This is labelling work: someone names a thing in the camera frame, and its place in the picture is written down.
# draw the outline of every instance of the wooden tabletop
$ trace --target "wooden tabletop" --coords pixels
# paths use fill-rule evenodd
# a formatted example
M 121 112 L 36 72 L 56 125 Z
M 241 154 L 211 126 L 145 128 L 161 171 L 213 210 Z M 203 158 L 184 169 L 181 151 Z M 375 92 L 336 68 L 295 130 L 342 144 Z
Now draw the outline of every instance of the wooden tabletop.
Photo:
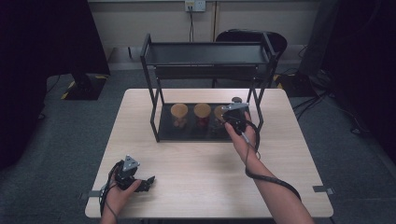
M 247 99 L 245 89 L 164 89 L 166 103 L 230 103 Z M 261 102 L 264 124 L 260 153 L 264 164 L 293 185 L 313 217 L 332 216 L 322 186 L 286 93 L 267 89 Z M 152 103 L 147 89 L 128 90 L 108 140 L 92 190 L 99 190 L 114 164 L 130 155 L 140 162 L 135 178 L 156 180 L 149 192 L 133 194 L 120 217 L 130 218 L 252 218 L 271 217 L 262 196 L 230 143 L 157 143 L 149 124 Z M 257 123 L 256 106 L 249 107 Z M 158 127 L 161 103 L 157 108 Z M 100 217 L 98 198 L 90 198 L 88 217 Z

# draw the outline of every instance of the black chair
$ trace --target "black chair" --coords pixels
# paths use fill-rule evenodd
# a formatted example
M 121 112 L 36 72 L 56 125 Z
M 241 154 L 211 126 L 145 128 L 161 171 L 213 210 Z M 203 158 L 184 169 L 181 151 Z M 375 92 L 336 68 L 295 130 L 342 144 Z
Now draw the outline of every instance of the black chair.
M 271 45 L 276 54 L 274 66 L 270 72 L 269 77 L 265 77 L 265 69 L 259 67 L 257 80 L 261 83 L 264 81 L 268 82 L 267 87 L 270 88 L 272 85 L 272 81 L 274 79 L 275 70 L 277 67 L 277 63 L 279 61 L 280 56 L 285 51 L 288 46 L 288 41 L 283 35 L 274 32 L 268 31 L 257 31 L 257 30 L 245 30 L 245 29 L 232 29 L 222 32 L 216 38 L 216 42 L 260 42 L 262 41 L 262 35 L 266 33 L 268 35 L 268 39 L 271 42 Z M 250 78 L 246 79 L 238 79 L 242 81 L 250 81 Z M 212 88 L 215 88 L 217 80 L 214 78 L 212 80 Z

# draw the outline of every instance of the gray carpet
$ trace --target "gray carpet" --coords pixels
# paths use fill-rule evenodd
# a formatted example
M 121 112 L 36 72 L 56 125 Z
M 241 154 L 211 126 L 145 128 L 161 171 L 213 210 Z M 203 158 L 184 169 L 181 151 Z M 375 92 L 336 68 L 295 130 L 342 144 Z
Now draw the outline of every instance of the gray carpet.
M 142 70 L 113 71 L 97 101 L 65 101 L 61 96 L 73 79 L 56 80 L 48 80 L 49 88 L 55 86 L 45 100 L 46 117 L 23 157 L 0 172 L 0 223 L 98 223 L 85 217 L 79 195 L 92 188 L 123 93 L 147 87 Z M 220 88 L 241 85 L 248 84 L 219 81 Z M 210 87 L 211 80 L 163 83 L 163 88 Z M 333 222 L 396 223 L 396 179 L 380 160 L 375 140 L 351 133 L 350 117 L 330 97 L 307 110 L 299 123 L 325 187 L 334 190 L 329 196 Z M 317 222 L 332 223 L 329 218 Z

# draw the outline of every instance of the human hand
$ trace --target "human hand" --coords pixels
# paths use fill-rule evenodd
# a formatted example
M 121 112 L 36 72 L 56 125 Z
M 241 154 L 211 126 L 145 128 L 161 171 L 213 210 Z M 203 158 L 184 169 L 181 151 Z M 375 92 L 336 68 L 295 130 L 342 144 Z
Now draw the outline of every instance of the human hand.
M 120 211 L 142 182 L 142 180 L 136 179 L 128 189 L 122 190 L 117 186 L 114 175 L 111 176 L 111 180 L 112 183 L 109 186 L 110 190 L 106 196 L 106 204 L 103 210 L 101 223 L 117 223 L 117 216 Z
M 246 120 L 251 121 L 248 112 L 245 112 L 245 117 Z M 233 126 L 230 123 L 228 122 L 225 123 L 225 130 L 227 130 L 227 133 L 230 135 L 231 139 L 233 140 L 233 147 L 235 148 L 236 152 L 239 154 L 243 162 L 246 162 L 247 154 L 256 157 L 255 156 L 256 153 L 254 151 L 254 147 L 256 146 L 256 133 L 254 132 L 252 127 L 248 125 L 245 130 L 245 135 L 248 138 L 251 146 L 245 141 L 245 138 L 243 136 L 238 135 L 235 132 Z

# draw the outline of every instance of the power outlet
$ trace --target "power outlet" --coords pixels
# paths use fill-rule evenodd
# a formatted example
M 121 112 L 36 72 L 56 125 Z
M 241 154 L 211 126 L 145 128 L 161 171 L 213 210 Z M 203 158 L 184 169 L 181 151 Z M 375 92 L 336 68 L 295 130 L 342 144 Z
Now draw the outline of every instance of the power outlet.
M 193 12 L 203 12 L 206 10 L 206 1 L 186 0 L 184 1 L 184 10 Z

